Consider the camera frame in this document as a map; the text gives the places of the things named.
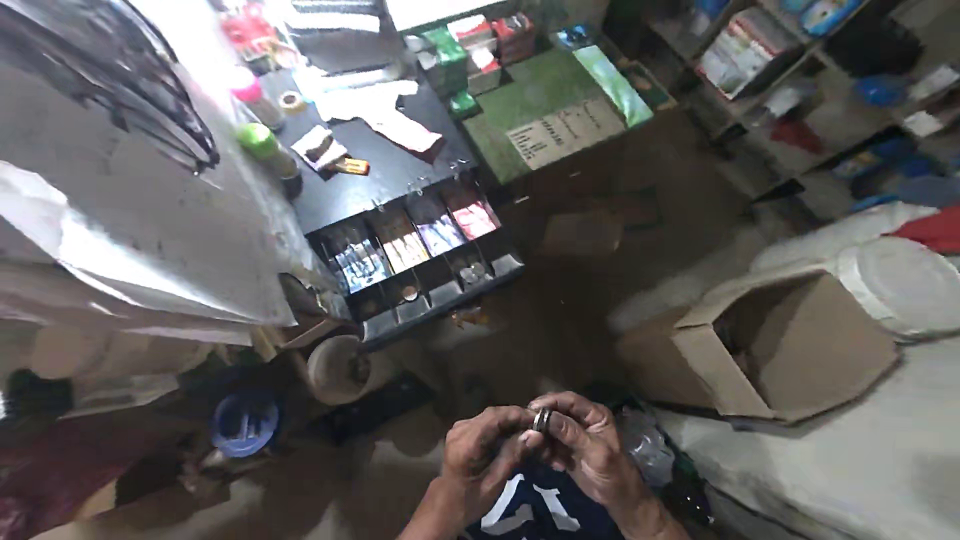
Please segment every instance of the tape roll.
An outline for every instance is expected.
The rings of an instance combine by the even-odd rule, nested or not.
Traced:
[[[294,91],[283,92],[279,99],[280,108],[287,114],[296,114],[306,110],[306,102],[303,96]]]

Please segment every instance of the green cap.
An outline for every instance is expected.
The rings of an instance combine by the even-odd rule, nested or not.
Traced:
[[[263,124],[244,124],[237,132],[237,140],[257,160],[268,160],[276,154],[274,132]]]

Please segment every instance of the ring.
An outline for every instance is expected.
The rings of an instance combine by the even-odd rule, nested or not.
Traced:
[[[538,410],[537,416],[534,416],[534,431],[546,434],[547,427],[550,425],[551,414],[553,414],[553,409],[548,406]]]

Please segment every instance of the paper sign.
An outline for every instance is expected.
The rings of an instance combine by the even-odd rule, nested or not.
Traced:
[[[625,130],[620,115],[602,98],[548,114],[507,132],[531,169],[539,169]]]

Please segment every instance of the plastic bag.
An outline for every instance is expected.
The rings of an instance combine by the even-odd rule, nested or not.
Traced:
[[[647,485],[657,488],[670,483],[674,454],[657,429],[656,418],[642,410],[624,407],[618,423],[624,448],[640,468]]]

